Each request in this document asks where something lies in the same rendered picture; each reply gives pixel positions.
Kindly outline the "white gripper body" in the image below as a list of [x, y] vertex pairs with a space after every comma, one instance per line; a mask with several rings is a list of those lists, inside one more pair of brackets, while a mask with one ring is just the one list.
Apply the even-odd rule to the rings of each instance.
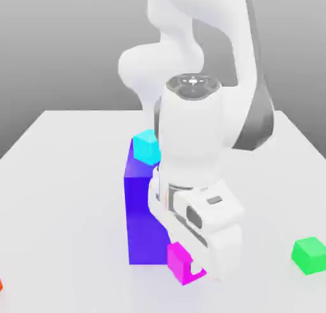
[[153, 169], [148, 189], [148, 207], [210, 277], [224, 280], [241, 261], [243, 207], [220, 179], [205, 187], [159, 189], [159, 169]]

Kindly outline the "small cyan cube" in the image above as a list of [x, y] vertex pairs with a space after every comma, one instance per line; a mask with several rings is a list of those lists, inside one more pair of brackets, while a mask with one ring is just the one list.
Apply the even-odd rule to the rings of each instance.
[[161, 159], [159, 142], [153, 129], [147, 129], [132, 138], [134, 158], [148, 165], [155, 165]]

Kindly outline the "small magenta cube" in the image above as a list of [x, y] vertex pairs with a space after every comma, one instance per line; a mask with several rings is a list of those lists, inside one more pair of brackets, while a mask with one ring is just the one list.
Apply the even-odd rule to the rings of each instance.
[[179, 242], [167, 246], [167, 266], [182, 286], [190, 284], [207, 274], [203, 268], [200, 268], [196, 273], [193, 272], [193, 262], [191, 255]]

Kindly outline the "small green cube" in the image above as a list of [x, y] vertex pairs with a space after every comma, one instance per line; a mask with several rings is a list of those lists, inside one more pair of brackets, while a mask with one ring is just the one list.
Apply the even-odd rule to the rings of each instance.
[[317, 237], [296, 240], [291, 258], [305, 275], [326, 271], [326, 245]]

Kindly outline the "large blue box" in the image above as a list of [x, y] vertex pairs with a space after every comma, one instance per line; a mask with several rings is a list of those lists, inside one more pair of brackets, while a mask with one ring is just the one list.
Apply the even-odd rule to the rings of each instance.
[[131, 265], [167, 264], [169, 236], [148, 208], [148, 188], [155, 167], [135, 159], [133, 143], [130, 143], [124, 171], [124, 196]]

